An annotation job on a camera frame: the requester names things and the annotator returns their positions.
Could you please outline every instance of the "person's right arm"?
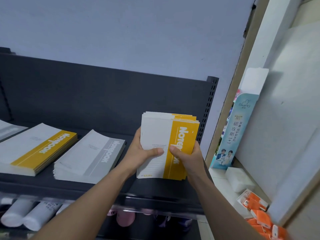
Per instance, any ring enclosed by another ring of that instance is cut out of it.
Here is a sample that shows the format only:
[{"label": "person's right arm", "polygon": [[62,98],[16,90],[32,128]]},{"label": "person's right arm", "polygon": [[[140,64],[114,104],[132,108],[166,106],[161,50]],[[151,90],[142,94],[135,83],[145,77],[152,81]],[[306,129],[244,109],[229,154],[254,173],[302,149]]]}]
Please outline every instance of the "person's right arm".
[{"label": "person's right arm", "polygon": [[199,143],[196,141],[191,155],[171,146],[170,152],[179,158],[188,173],[188,180],[198,194],[198,198],[208,220],[215,240],[223,239],[264,239],[233,208],[208,178]]}]

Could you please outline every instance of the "stack of notebooks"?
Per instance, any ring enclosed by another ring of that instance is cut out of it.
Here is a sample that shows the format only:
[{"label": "stack of notebooks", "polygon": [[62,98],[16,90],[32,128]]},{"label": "stack of notebooks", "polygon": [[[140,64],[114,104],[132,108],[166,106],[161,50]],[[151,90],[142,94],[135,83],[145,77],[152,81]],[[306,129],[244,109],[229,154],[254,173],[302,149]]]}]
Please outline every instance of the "stack of notebooks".
[{"label": "stack of notebooks", "polygon": [[54,178],[96,184],[115,167],[125,146],[124,140],[91,130],[54,163]]},{"label": "stack of notebooks", "polygon": [[27,129],[27,127],[9,124],[0,120],[0,142]]},{"label": "stack of notebooks", "polygon": [[192,115],[146,112],[142,115],[140,143],[143,149],[163,148],[160,157],[147,160],[138,170],[137,178],[186,179],[182,162],[169,151],[171,145],[191,154],[199,122]]},{"label": "stack of notebooks", "polygon": [[77,139],[74,132],[39,124],[0,143],[0,173],[35,176]]}]

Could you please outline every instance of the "picture of couple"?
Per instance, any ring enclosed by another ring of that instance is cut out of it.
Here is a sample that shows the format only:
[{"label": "picture of couple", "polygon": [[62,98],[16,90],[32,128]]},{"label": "picture of couple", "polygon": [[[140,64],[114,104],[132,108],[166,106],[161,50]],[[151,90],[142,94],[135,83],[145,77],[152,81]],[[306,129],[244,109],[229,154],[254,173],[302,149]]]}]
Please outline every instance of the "picture of couple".
[{"label": "picture of couple", "polygon": [[228,155],[226,155],[226,149],[222,149],[221,153],[217,154],[216,160],[219,161],[219,164],[221,165],[227,165],[232,162],[233,160],[233,151],[229,151]]}]

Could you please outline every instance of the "person's left thumb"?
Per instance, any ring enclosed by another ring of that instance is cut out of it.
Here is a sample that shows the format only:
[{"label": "person's left thumb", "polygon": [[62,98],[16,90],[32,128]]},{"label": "person's left thumb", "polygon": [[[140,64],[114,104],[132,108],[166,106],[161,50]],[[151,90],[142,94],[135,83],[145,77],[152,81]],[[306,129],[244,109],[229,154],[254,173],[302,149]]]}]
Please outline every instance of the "person's left thumb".
[{"label": "person's left thumb", "polygon": [[152,148],[150,150],[146,150],[147,157],[158,157],[161,156],[165,151],[162,148]]}]

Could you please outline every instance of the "person's left hand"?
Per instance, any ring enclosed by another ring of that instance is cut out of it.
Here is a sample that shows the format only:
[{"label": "person's left hand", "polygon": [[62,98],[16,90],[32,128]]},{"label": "person's left hand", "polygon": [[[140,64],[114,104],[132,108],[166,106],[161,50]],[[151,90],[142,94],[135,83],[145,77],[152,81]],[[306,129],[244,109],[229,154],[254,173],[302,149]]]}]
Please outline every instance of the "person's left hand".
[{"label": "person's left hand", "polygon": [[133,175],[137,168],[140,167],[148,158],[158,157],[164,153],[162,148],[153,148],[150,150],[142,149],[140,144],[140,135],[141,127],[137,129],[126,155],[118,165],[127,169],[130,174],[129,176]]}]

